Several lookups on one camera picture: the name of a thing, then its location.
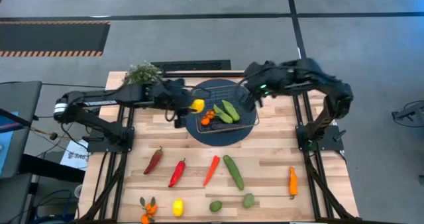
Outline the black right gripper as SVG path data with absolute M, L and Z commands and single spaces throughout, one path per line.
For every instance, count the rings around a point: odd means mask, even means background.
M 246 82 L 244 87 L 249 92 L 244 94 L 243 102 L 239 104 L 246 112 L 254 110 L 255 100 L 260 100 L 267 95 L 282 94 L 282 67 L 274 62 L 251 63 L 244 71 L 244 80 Z

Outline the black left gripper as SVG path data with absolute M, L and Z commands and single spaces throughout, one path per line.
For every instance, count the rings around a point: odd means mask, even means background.
M 185 80 L 163 80 L 157 82 L 152 88 L 153 109 L 165 110 L 165 118 L 173 121 L 175 128 L 185 128 L 185 116 L 196 113 L 196 109 L 189 108 L 198 99 L 185 85 Z

